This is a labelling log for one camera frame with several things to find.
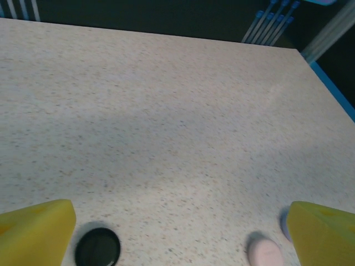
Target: dark background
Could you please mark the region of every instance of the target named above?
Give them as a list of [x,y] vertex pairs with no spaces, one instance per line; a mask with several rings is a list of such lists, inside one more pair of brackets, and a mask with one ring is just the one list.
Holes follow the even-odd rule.
[[[7,1],[0,0],[5,17],[10,18]],[[31,0],[25,0],[34,20]],[[330,6],[301,1],[293,13],[295,20],[275,46],[299,51],[348,2],[338,0]],[[22,19],[19,0],[13,0]],[[187,37],[240,42],[258,10],[268,0],[37,0],[41,21],[89,27],[133,30]],[[355,27],[352,27],[319,60],[318,64],[355,106]]]

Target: light purple object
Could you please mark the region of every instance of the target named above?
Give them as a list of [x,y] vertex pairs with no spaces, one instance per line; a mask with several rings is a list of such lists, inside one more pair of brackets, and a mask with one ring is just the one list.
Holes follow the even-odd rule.
[[283,214],[281,214],[281,220],[280,220],[280,225],[281,225],[281,230],[283,232],[283,234],[285,235],[285,237],[293,243],[292,238],[290,236],[290,233],[288,231],[287,228],[287,216],[288,216],[288,211],[283,212]]

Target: black cap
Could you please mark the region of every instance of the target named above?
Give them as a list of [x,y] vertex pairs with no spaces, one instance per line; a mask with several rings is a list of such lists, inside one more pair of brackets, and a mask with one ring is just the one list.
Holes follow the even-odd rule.
[[77,266],[113,266],[121,253],[117,235],[107,228],[96,228],[86,233],[75,249]]

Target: pink eraser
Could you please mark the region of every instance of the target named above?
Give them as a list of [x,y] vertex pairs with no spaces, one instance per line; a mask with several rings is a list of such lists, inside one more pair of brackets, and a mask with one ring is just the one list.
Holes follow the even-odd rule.
[[251,266],[283,266],[283,257],[277,244],[269,239],[253,241],[248,250]]

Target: white table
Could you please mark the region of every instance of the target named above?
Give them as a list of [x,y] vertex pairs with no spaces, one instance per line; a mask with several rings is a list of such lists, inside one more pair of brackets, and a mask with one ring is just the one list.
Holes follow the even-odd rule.
[[69,198],[118,265],[248,265],[278,214],[355,212],[355,124],[296,50],[0,19],[0,212]]

